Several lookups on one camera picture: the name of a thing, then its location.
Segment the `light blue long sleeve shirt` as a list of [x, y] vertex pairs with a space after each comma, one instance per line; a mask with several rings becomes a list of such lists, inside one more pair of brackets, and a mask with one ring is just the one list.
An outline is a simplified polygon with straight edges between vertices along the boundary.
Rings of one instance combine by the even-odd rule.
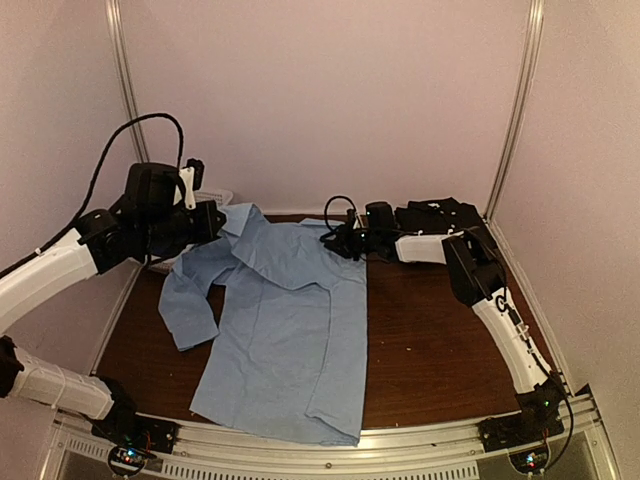
[[193, 413], [254, 435], [355, 446], [367, 372], [367, 273], [316, 219], [232, 205], [218, 240], [182, 254], [158, 310], [181, 351], [212, 345]]

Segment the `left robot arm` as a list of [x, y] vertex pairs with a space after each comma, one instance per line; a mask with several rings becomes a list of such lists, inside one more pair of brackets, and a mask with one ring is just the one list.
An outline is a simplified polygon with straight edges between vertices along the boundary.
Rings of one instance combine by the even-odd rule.
[[196, 159], [182, 168], [136, 164], [114, 205], [81, 214], [52, 245], [2, 274], [2, 397], [22, 397], [103, 421], [123, 444], [143, 436], [143, 421], [120, 387], [45, 362], [17, 347], [6, 332], [45, 301], [127, 260], [151, 266], [217, 239], [226, 217], [215, 201], [196, 199], [203, 174], [204, 165]]

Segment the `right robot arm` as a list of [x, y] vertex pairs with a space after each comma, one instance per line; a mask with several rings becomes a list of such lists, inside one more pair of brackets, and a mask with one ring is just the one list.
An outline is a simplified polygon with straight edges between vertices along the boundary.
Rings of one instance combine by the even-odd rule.
[[477, 208], [454, 198], [404, 207], [378, 201], [363, 215], [350, 208], [346, 216], [345, 223], [327, 227], [323, 246], [351, 260], [375, 254], [389, 262], [445, 266], [455, 299], [482, 321], [512, 377], [520, 407], [513, 433], [530, 442], [550, 429], [566, 393], [517, 310], [497, 243]]

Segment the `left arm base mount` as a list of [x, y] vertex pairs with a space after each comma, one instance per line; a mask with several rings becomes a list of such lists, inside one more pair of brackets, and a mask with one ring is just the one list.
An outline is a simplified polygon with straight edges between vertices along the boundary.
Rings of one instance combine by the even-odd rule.
[[133, 421], [117, 426], [114, 420], [86, 417], [93, 436], [108, 440], [112, 447], [106, 464], [111, 472], [129, 479], [145, 469], [158, 470], [161, 454], [172, 454], [179, 426], [176, 422], [135, 414]]

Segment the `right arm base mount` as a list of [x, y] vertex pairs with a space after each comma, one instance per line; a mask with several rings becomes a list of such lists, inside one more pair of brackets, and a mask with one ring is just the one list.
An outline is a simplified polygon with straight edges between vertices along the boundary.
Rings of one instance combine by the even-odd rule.
[[551, 465], [549, 440], [564, 432], [558, 417], [536, 424], [527, 422], [522, 412], [489, 417], [477, 427], [486, 453], [506, 450], [515, 471], [529, 476], [541, 475]]

